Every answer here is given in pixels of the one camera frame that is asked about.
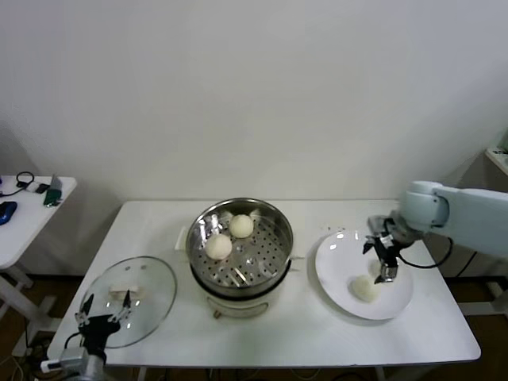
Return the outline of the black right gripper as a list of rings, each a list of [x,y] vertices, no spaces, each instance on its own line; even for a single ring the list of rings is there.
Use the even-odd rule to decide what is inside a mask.
[[[376,237],[366,236],[362,254],[365,255],[372,248],[375,249],[382,263],[380,265],[379,275],[375,278],[375,284],[392,283],[398,274],[397,258],[400,253],[401,245],[393,240],[391,234]]]

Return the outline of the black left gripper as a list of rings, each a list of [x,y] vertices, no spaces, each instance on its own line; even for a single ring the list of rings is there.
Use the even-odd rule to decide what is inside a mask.
[[[127,290],[121,309],[114,316],[112,314],[89,317],[94,301],[94,294],[85,299],[77,313],[75,320],[83,336],[83,345],[89,355],[104,356],[108,338],[118,332],[122,323],[131,313],[130,290]]]

